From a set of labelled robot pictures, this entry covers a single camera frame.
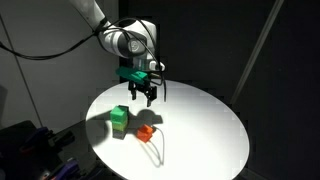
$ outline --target red object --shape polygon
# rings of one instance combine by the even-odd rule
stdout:
[[[153,133],[152,127],[144,124],[138,129],[136,136],[138,139],[146,143],[152,137],[152,133]]]

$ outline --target white round table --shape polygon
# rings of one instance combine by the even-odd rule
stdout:
[[[127,82],[99,95],[86,116],[87,137],[95,153],[114,173],[129,180],[233,179],[249,156],[248,135],[239,118],[200,89],[166,82],[167,101],[163,87],[157,87],[158,97],[150,107],[140,92],[132,100]],[[156,130],[147,143],[137,139],[134,131],[124,140],[113,138],[109,113],[117,105],[129,107],[129,129],[154,124],[164,137]]]

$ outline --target table surface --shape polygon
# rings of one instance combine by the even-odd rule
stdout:
[[[87,137],[95,153],[124,179],[233,179],[249,156],[248,135],[239,118],[207,92],[166,82],[167,101],[163,87],[158,87],[158,98],[150,107],[142,93],[131,99],[127,82],[100,94],[86,116]],[[117,105],[130,111],[124,140],[112,137],[110,111]],[[134,135],[142,124],[161,131],[143,143]]]

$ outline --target orange object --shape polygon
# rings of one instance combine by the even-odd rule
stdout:
[[[138,139],[146,143],[152,137],[152,133],[153,133],[152,127],[144,124],[138,129],[136,136]]]

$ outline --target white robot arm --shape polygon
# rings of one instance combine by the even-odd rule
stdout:
[[[95,0],[69,0],[75,9],[86,20],[89,26],[95,30],[100,22],[105,19],[105,15],[99,8]],[[156,26],[148,21],[143,21],[144,25],[148,28],[153,39],[156,39],[157,30]],[[104,27],[109,26],[111,23],[107,21]],[[108,30],[99,34],[101,45],[105,50],[123,58],[133,59],[133,68],[144,71],[157,71],[159,70],[157,62],[152,57],[146,47],[154,53],[155,45],[145,27],[139,22],[135,21],[133,24],[124,27],[123,29],[128,31],[130,39],[127,39],[123,31],[117,30],[116,26],[111,26]],[[164,64],[161,63],[162,71],[165,69]]]

